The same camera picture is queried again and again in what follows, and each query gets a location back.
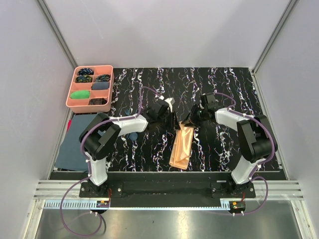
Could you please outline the dark patterned cloth roll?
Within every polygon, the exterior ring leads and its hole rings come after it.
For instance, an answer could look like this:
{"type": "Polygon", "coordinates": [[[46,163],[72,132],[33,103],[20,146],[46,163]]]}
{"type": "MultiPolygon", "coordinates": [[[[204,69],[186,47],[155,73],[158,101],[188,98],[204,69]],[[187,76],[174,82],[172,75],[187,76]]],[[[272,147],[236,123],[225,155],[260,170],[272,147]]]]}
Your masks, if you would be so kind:
{"type": "Polygon", "coordinates": [[[89,101],[89,105],[105,105],[107,103],[107,100],[104,99],[104,98],[94,98],[94,99],[91,99],[89,101]]]}

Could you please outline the aluminium post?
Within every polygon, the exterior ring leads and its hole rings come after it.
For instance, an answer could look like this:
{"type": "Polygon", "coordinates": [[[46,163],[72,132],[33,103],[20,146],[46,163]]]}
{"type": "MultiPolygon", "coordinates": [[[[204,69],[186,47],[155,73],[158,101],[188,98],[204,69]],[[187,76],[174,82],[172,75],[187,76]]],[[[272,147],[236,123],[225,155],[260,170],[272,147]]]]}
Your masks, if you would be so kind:
{"type": "Polygon", "coordinates": [[[77,67],[78,64],[73,56],[73,54],[71,53],[70,48],[68,47],[67,42],[65,41],[59,27],[58,24],[56,23],[53,14],[51,13],[47,3],[45,0],[35,0],[35,2],[37,3],[40,11],[42,12],[43,16],[45,17],[47,23],[49,24],[54,36],[56,37],[60,47],[62,48],[66,58],[68,59],[69,63],[71,64],[71,66],[73,68],[77,67]]]}
{"type": "Polygon", "coordinates": [[[256,74],[258,72],[258,70],[260,69],[261,65],[263,64],[264,60],[266,59],[268,53],[270,52],[272,46],[276,42],[279,34],[283,30],[286,22],[288,21],[290,15],[294,11],[294,9],[298,3],[299,3],[299,0],[289,0],[289,2],[287,4],[287,6],[285,7],[279,21],[277,22],[277,24],[275,26],[270,38],[268,39],[261,55],[259,56],[256,64],[252,68],[252,73],[256,74]]]}

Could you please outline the aluminium frame rail front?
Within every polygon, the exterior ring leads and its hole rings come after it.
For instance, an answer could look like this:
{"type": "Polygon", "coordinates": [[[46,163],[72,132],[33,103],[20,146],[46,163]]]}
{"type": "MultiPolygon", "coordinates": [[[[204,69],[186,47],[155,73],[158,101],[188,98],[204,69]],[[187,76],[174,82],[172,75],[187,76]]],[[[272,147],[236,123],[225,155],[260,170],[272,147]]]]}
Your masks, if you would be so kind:
{"type": "Polygon", "coordinates": [[[81,198],[81,183],[69,180],[41,180],[38,182],[34,198],[45,201],[47,209],[88,209],[88,210],[215,210],[229,211],[239,205],[246,206],[248,201],[302,201],[303,195],[297,181],[269,180],[253,181],[256,197],[245,198],[208,198],[193,194],[130,195],[123,198],[81,198]]]}

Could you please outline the grey folded cloth in tray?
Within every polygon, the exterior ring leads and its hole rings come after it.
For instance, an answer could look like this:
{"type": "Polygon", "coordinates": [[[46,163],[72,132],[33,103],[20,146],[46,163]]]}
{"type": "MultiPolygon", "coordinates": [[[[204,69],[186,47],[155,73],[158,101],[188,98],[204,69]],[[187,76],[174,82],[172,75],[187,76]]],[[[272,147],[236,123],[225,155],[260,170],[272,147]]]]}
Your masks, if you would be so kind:
{"type": "Polygon", "coordinates": [[[109,82],[96,82],[92,85],[91,90],[107,90],[110,87],[109,82]]]}

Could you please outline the peach cloth napkin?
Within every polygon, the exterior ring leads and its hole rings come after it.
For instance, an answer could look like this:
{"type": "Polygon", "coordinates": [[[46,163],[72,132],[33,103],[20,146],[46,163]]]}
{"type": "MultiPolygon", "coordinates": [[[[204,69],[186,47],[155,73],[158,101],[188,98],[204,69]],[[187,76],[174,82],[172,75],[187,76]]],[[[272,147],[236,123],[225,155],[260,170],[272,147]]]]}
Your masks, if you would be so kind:
{"type": "Polygon", "coordinates": [[[169,164],[172,167],[186,170],[191,156],[191,146],[194,128],[179,123],[180,130],[176,132],[169,164]]]}

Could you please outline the pink divided organizer tray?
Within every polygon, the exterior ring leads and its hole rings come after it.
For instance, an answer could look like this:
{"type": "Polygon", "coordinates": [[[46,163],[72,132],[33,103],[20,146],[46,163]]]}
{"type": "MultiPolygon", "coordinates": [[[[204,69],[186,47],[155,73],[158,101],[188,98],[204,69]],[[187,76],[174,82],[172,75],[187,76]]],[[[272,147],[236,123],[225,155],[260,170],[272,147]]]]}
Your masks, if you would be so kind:
{"type": "Polygon", "coordinates": [[[111,65],[93,65],[93,66],[79,66],[76,67],[72,76],[72,81],[69,87],[69,92],[66,99],[66,106],[76,114],[108,112],[111,109],[113,84],[114,84],[114,69],[111,65]],[[93,78],[91,83],[76,83],[75,79],[78,77],[77,73],[81,68],[91,68],[94,70],[94,75],[89,75],[93,78]],[[103,74],[111,75],[109,81],[110,87],[107,90],[91,90],[91,87],[96,83],[96,77],[103,74]],[[88,90],[90,97],[88,99],[74,100],[69,96],[74,91],[88,90]],[[104,98],[107,100],[105,105],[89,105],[89,101],[94,98],[104,98]]]}

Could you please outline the left rear aluminium post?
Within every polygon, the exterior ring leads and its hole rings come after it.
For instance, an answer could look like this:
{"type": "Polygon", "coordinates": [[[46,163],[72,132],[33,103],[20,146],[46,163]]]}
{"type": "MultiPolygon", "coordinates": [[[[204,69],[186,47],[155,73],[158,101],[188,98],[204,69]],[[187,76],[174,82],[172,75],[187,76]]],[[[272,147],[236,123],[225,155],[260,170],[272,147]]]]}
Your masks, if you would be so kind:
{"type": "Polygon", "coordinates": [[[42,12],[43,16],[45,17],[47,23],[49,24],[54,36],[56,37],[60,47],[62,48],[66,58],[68,59],[69,63],[71,64],[71,66],[73,68],[77,67],[78,64],[73,56],[73,54],[71,53],[70,48],[68,47],[67,42],[65,41],[59,27],[58,24],[56,23],[53,14],[51,13],[47,3],[45,0],[35,0],[35,2],[37,3],[40,11],[42,12]]]}

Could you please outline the blue yellow patterned roll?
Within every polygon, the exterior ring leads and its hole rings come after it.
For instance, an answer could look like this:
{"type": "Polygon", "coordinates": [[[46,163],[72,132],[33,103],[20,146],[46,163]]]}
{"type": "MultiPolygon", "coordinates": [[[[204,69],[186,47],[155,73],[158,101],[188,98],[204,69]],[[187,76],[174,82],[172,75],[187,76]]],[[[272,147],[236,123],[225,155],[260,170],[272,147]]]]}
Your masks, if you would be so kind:
{"type": "Polygon", "coordinates": [[[75,79],[76,83],[91,83],[92,81],[93,78],[88,75],[80,75],[75,79]]]}

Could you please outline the blue patterned roll right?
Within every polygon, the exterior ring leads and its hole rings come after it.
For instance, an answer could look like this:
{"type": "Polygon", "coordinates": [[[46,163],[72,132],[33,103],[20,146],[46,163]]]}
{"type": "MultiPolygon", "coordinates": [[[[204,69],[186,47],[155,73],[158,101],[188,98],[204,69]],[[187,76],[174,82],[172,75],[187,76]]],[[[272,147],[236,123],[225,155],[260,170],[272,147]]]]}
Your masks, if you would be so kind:
{"type": "Polygon", "coordinates": [[[96,82],[109,82],[111,79],[111,75],[103,74],[96,77],[96,82]]]}

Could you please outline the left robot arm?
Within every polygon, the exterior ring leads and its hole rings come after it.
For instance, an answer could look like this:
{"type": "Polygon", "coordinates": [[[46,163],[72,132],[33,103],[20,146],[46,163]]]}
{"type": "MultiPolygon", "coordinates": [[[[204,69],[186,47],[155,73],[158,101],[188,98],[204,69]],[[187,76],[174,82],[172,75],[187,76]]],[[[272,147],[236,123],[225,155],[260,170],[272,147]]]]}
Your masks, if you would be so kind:
{"type": "Polygon", "coordinates": [[[107,193],[106,158],[117,138],[161,126],[167,130],[179,130],[173,104],[173,98],[160,99],[154,106],[126,117],[109,117],[99,113],[84,129],[79,136],[80,150],[87,157],[88,178],[92,182],[90,191],[96,197],[107,193]]]}

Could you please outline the right rear aluminium post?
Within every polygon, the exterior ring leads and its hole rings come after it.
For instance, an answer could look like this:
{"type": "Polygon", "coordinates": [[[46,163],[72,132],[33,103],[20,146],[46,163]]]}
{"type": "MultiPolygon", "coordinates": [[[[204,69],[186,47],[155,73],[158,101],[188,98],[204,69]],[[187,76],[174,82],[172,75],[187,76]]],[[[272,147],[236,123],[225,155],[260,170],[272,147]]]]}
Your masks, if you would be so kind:
{"type": "Polygon", "coordinates": [[[261,55],[259,56],[256,64],[252,68],[252,73],[256,74],[258,72],[258,70],[260,69],[261,65],[263,64],[264,60],[266,59],[268,53],[270,52],[272,46],[276,42],[279,34],[283,30],[286,22],[288,21],[290,15],[294,11],[294,9],[298,3],[299,3],[299,0],[289,0],[289,2],[287,4],[287,6],[285,7],[279,21],[277,22],[277,24],[275,26],[270,38],[268,39],[261,55]]]}

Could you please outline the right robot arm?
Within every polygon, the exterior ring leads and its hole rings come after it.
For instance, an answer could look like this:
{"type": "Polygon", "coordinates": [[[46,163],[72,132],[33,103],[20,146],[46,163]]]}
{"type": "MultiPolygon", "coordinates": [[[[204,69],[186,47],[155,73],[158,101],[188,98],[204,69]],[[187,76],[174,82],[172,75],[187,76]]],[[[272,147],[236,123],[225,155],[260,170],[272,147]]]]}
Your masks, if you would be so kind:
{"type": "Polygon", "coordinates": [[[238,197],[244,192],[244,185],[260,166],[275,156],[278,144],[270,122],[265,115],[251,116],[233,110],[235,100],[223,93],[233,104],[224,106],[215,98],[215,93],[200,96],[200,103],[194,105],[182,121],[182,124],[198,128],[203,121],[212,121],[229,127],[237,132],[241,158],[231,172],[231,182],[226,191],[231,197],[238,197]]]}

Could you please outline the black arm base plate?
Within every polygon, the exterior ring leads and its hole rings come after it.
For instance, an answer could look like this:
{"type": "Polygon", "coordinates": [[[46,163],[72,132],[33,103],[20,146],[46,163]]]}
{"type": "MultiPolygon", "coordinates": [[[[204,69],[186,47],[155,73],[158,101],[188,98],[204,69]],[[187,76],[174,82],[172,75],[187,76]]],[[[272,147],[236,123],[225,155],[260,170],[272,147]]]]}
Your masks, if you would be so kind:
{"type": "Polygon", "coordinates": [[[208,198],[256,197],[253,183],[243,186],[231,183],[230,173],[225,172],[111,172],[101,186],[83,182],[81,198],[123,198],[130,195],[193,194],[208,198]]]}

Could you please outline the blue patterned roll top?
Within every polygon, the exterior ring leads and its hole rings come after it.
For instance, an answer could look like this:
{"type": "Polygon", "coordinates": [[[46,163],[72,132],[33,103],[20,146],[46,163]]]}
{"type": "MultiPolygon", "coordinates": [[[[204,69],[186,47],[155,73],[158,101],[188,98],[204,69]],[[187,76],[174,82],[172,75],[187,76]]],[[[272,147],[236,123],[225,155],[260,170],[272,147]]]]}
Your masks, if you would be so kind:
{"type": "Polygon", "coordinates": [[[82,76],[84,76],[84,75],[94,75],[94,70],[92,70],[91,68],[81,68],[79,71],[78,71],[78,73],[77,73],[77,75],[82,75],[82,76]]]}

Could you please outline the green rolled cloth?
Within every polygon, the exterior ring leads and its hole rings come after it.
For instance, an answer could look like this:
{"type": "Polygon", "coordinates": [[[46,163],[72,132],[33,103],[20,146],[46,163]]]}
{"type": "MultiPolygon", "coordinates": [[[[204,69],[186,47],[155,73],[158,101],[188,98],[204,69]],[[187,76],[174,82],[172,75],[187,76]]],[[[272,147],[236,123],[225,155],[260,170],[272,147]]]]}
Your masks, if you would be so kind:
{"type": "Polygon", "coordinates": [[[88,99],[90,97],[90,91],[88,90],[74,91],[70,94],[69,97],[74,100],[88,99]]]}

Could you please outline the blue grey folded napkin stack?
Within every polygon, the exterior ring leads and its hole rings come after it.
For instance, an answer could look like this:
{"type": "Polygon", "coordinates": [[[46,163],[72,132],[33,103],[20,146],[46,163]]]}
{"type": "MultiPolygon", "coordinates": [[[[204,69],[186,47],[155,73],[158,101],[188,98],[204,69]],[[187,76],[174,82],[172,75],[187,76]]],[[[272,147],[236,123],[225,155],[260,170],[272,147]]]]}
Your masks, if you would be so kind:
{"type": "Polygon", "coordinates": [[[79,137],[97,114],[74,115],[59,148],[55,167],[71,171],[87,171],[86,157],[80,151],[79,137]]]}

